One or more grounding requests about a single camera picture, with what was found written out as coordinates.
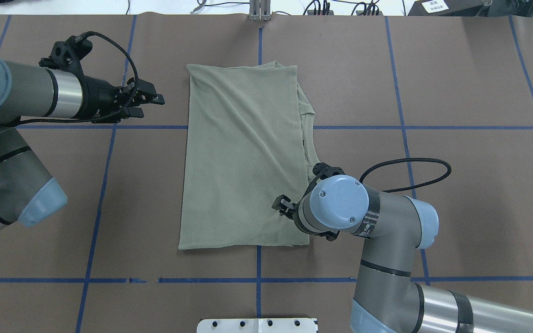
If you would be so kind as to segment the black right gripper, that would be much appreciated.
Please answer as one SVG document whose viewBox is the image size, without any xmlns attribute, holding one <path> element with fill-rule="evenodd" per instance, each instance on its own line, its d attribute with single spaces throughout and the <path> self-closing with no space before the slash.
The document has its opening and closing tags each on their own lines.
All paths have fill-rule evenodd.
<svg viewBox="0 0 533 333">
<path fill-rule="evenodd" d="M 306 234 L 323 237 L 328 241 L 335 241 L 338 238 L 339 230 L 325 226 L 315 217 L 309 199 L 294 203 L 286 195 L 279 195 L 273 201 L 272 209 L 280 216 L 293 219 L 296 227 Z"/>
</svg>

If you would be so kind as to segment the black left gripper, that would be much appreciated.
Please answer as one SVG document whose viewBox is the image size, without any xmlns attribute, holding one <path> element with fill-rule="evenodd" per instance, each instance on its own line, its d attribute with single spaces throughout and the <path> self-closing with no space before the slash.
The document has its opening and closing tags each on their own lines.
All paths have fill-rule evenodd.
<svg viewBox="0 0 533 333">
<path fill-rule="evenodd" d="M 137 83 L 137 92 L 129 99 L 133 85 Z M 142 104 L 165 105 L 163 95 L 156 92 L 154 84 L 142 79 L 130 79 L 127 86 L 114 86 L 105 80 L 81 76 L 80 84 L 83 90 L 83 101 L 80 106 L 80 120 L 93 123 L 118 123 L 128 118 L 144 118 L 144 112 L 139 107 L 126 107 Z"/>
</svg>

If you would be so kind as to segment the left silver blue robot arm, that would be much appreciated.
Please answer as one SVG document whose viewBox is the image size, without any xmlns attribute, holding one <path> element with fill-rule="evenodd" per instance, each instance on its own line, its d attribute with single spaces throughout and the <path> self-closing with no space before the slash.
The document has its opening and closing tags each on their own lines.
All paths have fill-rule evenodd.
<svg viewBox="0 0 533 333">
<path fill-rule="evenodd" d="M 27 116 L 45 122 L 118 123 L 142 118 L 142 104 L 165 104 L 150 82 L 131 78 L 114 86 L 83 73 L 64 51 L 29 66 L 0 59 L 0 230 L 36 225 L 61 210 L 68 198 L 17 127 Z"/>
</svg>

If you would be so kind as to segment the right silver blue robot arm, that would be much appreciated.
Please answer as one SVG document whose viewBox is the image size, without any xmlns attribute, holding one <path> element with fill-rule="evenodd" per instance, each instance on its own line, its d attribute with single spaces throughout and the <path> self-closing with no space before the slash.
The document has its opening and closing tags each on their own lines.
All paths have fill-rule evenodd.
<svg viewBox="0 0 533 333">
<path fill-rule="evenodd" d="M 364 239 L 350 314 L 354 333 L 533 333 L 533 312 L 412 281 L 417 251 L 438 234 L 426 202 L 382 192 L 349 175 L 322 179 L 273 210 L 307 234 Z"/>
</svg>

